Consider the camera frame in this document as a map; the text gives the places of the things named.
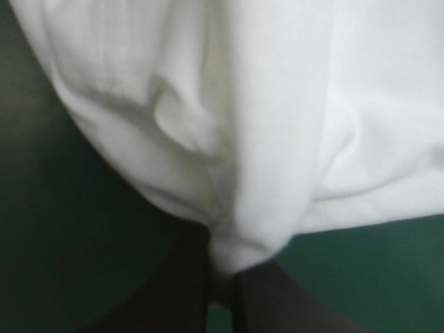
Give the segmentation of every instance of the green background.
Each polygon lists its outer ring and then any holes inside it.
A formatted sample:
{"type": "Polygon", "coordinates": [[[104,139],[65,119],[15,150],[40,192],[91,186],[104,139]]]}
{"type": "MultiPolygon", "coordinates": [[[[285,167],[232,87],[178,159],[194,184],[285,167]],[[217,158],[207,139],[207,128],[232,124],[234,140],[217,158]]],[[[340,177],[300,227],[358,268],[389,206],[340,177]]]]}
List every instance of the green background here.
{"type": "MultiPolygon", "coordinates": [[[[74,332],[179,235],[80,135],[0,4],[0,332],[74,332]]],[[[376,333],[444,331],[444,216],[296,237],[279,262],[376,333]]],[[[231,332],[210,311],[208,332],[231,332]]]]}

